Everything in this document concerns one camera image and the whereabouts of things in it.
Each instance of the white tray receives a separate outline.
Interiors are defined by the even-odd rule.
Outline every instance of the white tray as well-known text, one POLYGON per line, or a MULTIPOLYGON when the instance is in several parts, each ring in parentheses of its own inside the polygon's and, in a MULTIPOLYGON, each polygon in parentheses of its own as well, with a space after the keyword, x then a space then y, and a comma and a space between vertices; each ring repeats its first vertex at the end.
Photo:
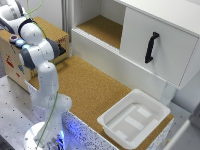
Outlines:
POLYGON ((97 121, 126 149, 136 149, 169 115, 170 109, 140 90, 133 90, 97 121))

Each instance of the cardboard box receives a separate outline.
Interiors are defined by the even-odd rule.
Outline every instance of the cardboard box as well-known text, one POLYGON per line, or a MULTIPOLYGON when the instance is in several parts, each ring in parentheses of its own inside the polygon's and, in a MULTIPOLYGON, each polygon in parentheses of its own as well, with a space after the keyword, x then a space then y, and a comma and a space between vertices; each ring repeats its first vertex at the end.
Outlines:
MULTIPOLYGON (((69 35, 40 17, 36 17, 34 20, 45 31, 49 39, 61 44, 61 46, 66 50, 66 53, 56 58, 54 63, 58 64, 67 59, 69 57, 69 35)), ((21 49, 17 48, 13 44, 10 44, 10 36, 11 34, 9 32, 5 30, 0 31, 0 51, 4 62, 5 72, 10 78, 28 91, 24 80, 29 81, 35 77, 37 75, 37 71, 36 69, 30 70, 21 64, 19 60, 19 52, 21 49)))

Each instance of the cork surface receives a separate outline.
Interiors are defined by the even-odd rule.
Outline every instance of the cork surface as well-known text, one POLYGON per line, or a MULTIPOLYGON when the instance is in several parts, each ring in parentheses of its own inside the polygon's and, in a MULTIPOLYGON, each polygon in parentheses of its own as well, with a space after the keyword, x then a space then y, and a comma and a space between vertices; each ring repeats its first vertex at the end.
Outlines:
MULTIPOLYGON (((53 41, 57 41, 61 37, 68 36, 68 34, 61 29, 58 29, 56 26, 50 24, 49 22, 45 21, 40 17, 35 17, 33 19, 38 25, 45 31, 48 38, 53 41)), ((3 38, 5 41, 9 42, 9 38, 12 34, 7 32, 6 30, 0 31, 0 37, 3 38)))
MULTIPOLYGON (((56 68, 60 84, 59 93, 72 98, 73 104, 70 111, 123 150, 104 133, 102 126, 97 123, 97 118, 131 92, 131 89, 75 55, 58 64, 56 68)), ((29 82, 37 89, 39 88, 37 77, 29 82)), ((173 115, 169 115, 137 150, 146 149, 172 119, 173 115)))
POLYGON ((78 28, 118 49, 120 48, 123 26, 118 23, 103 16, 98 16, 79 25, 78 28))

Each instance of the cabinet door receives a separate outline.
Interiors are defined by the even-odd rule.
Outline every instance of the cabinet door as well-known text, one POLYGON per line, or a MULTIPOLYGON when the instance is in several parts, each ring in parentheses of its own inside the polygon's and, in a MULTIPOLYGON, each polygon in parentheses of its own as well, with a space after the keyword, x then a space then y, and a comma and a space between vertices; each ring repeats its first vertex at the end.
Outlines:
POLYGON ((123 28, 120 54, 179 86, 198 38, 130 8, 126 9, 123 28), (154 40, 153 60, 146 64, 153 32, 159 37, 154 40))

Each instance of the door handle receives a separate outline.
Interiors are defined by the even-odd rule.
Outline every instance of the door handle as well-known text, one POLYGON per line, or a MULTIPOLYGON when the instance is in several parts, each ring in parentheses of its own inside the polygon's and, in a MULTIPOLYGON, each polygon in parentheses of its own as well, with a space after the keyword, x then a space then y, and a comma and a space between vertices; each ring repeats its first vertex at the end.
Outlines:
POLYGON ((157 39, 160 35, 156 32, 153 32, 153 36, 149 40, 148 48, 147 48, 147 53, 145 56, 145 63, 148 64, 153 60, 153 57, 151 56, 153 46, 154 46, 154 40, 157 39))

